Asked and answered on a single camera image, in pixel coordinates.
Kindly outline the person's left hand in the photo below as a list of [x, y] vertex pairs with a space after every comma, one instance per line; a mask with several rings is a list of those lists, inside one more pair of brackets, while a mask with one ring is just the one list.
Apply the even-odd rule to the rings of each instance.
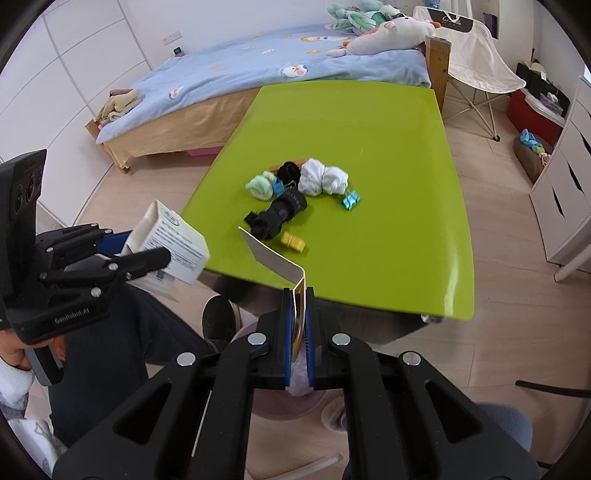
[[29, 371], [32, 369], [30, 361], [26, 358], [25, 351], [28, 349], [53, 346], [57, 357], [60, 360], [65, 358], [65, 337], [58, 336], [44, 342], [27, 345], [23, 343], [12, 329], [0, 331], [0, 357], [8, 365], [20, 370]]

